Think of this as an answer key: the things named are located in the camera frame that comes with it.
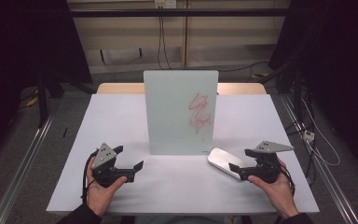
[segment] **dark curtain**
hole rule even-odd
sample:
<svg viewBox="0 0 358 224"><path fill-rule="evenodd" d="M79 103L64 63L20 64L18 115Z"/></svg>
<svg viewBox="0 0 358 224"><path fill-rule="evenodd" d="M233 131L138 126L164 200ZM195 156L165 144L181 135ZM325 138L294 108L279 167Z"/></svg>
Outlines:
<svg viewBox="0 0 358 224"><path fill-rule="evenodd" d="M41 70L91 83L72 18L30 13L37 9L69 10L65 0L0 1L0 141L17 111L21 90L36 86Z"/></svg>
<svg viewBox="0 0 358 224"><path fill-rule="evenodd" d="M291 7L309 7L305 2L294 0ZM329 7L316 12L324 20L301 54L302 70L313 96L358 159L358 1L322 4ZM285 20L269 64L272 68L290 58L309 23L301 16Z"/></svg>

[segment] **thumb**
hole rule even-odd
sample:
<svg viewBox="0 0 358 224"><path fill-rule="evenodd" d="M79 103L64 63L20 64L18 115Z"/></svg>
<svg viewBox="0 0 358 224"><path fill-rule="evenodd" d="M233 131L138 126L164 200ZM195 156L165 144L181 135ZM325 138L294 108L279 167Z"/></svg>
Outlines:
<svg viewBox="0 0 358 224"><path fill-rule="evenodd" d="M124 183L126 183L127 177L121 176L119 179L117 179L111 186L109 186L107 189L111 191L112 193L115 193L121 186L123 186Z"/></svg>
<svg viewBox="0 0 358 224"><path fill-rule="evenodd" d="M269 187L269 184L267 184L266 182L264 182L262 179L260 179L259 177L255 176L255 175L249 175L248 180L264 191L266 191L266 189Z"/></svg>

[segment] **white table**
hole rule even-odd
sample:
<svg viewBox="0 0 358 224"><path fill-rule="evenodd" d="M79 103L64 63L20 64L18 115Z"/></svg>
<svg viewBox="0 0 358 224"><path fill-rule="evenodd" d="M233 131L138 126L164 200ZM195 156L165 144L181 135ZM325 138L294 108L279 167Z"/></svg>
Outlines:
<svg viewBox="0 0 358 224"><path fill-rule="evenodd" d="M290 145L269 95L219 95L213 145L255 165L243 150L268 140ZM148 150L145 96L93 95L47 211L69 213L81 204L87 157L102 142L124 146L118 168L145 161L135 182L116 194L108 213L117 215L257 215L274 213L264 192L207 162L207 156L152 156ZM294 151L278 153L296 184L300 212L319 208Z"/></svg>

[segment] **frosted glass board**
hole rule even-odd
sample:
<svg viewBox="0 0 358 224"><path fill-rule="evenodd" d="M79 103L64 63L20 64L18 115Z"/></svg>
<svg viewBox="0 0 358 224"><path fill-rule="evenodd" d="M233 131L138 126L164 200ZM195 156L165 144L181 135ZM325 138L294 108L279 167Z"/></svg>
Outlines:
<svg viewBox="0 0 358 224"><path fill-rule="evenodd" d="M150 154L211 152L217 80L217 71L144 71Z"/></svg>

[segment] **black sleeve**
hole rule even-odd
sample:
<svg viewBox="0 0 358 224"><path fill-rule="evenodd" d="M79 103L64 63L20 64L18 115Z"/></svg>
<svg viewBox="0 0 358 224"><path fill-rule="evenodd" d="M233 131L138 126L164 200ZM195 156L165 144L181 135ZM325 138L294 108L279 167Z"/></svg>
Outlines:
<svg viewBox="0 0 358 224"><path fill-rule="evenodd" d="M287 219L285 219L284 221L282 221L282 224L312 224L312 220L310 219L310 217L305 214L305 213L300 213L296 216L293 217L289 217Z"/></svg>
<svg viewBox="0 0 358 224"><path fill-rule="evenodd" d="M100 224L101 221L102 219L95 215L95 213L86 204L81 204L75 211L71 212L68 216L63 217L59 222L57 222L57 224Z"/></svg>

